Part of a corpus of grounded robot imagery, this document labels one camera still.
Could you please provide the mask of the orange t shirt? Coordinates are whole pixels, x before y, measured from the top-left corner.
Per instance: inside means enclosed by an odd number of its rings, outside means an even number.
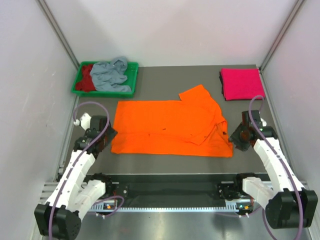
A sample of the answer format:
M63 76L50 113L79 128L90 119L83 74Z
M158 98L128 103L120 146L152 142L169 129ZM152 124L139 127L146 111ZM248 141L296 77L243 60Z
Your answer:
M113 126L114 154L231 158L234 152L227 120L201 84L178 100L120 101Z

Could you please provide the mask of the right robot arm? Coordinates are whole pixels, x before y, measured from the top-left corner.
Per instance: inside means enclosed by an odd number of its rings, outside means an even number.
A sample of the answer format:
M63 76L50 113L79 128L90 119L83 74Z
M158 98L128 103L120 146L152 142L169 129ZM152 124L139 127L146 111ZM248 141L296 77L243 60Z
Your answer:
M219 183L224 200L253 198L263 209L272 229L309 228L315 215L318 196L298 180L283 155L276 131L263 123L258 110L242 112L242 121L229 141L241 151L249 148L260 157L271 185L253 172L238 173L233 183Z

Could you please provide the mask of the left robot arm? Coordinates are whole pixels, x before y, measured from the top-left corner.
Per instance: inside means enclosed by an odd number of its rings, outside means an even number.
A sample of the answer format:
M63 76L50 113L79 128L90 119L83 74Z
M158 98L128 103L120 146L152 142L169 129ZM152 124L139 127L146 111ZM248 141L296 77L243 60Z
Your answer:
M54 191L34 210L39 233L49 239L76 239L91 207L115 192L109 176L95 173L88 177L87 173L117 131L107 116L84 113L76 123L84 129L84 135L75 141L67 168Z

